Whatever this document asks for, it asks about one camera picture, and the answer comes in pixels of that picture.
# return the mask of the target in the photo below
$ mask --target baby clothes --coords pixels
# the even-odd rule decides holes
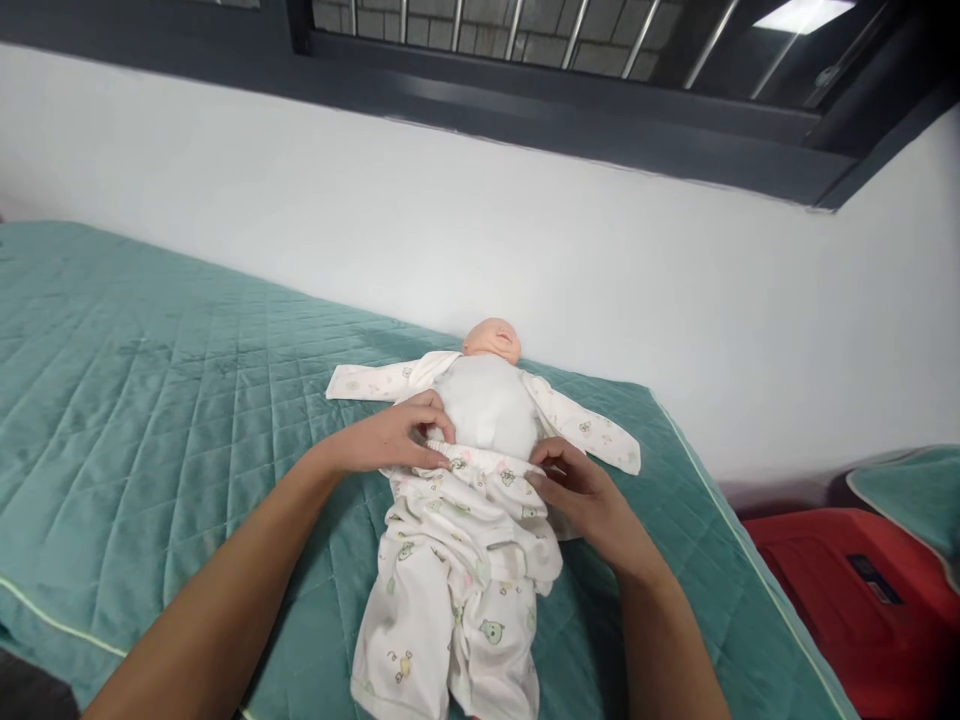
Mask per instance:
[[[499,453],[430,441],[451,470],[388,471],[395,503],[354,654],[354,699],[376,718],[537,717],[536,594],[562,558],[547,508]]]
[[[441,385],[446,373],[458,372],[455,364],[474,359],[439,350],[416,361],[379,368],[338,365],[327,386],[327,399],[400,402]],[[557,392],[542,377],[514,369],[533,402],[545,437],[566,438],[574,447],[626,473],[640,473],[640,444],[628,432]]]

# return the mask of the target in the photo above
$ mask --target red plastic container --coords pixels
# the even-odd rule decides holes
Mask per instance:
[[[744,523],[863,718],[927,720],[960,692],[960,596],[889,520],[827,508]]]

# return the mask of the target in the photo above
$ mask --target pajama sleeve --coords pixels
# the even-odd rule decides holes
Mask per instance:
[[[327,400],[401,400],[409,396],[416,360],[379,368],[337,365],[327,385]]]
[[[630,475],[640,473],[640,443],[616,423],[557,392],[542,377],[524,373],[527,391],[552,435]]]
[[[401,402],[431,387],[458,357],[458,352],[434,350],[419,360],[379,368],[337,365],[327,385],[327,400]]]

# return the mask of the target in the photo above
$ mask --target bed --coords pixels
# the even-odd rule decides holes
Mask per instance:
[[[0,645],[64,679],[85,706],[293,462],[381,407],[326,401],[337,364],[457,345],[90,227],[0,226]],[[639,478],[611,474],[683,584],[734,717],[853,720],[653,393],[523,365],[640,441]],[[246,717],[362,717],[348,678],[390,504],[375,473],[335,492]],[[621,717],[616,584],[582,541],[563,552],[533,646],[541,717]]]

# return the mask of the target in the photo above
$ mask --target doll head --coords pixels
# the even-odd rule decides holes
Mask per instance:
[[[513,325],[500,318],[487,318],[467,334],[463,341],[464,355],[492,353],[511,365],[520,359],[520,338]]]

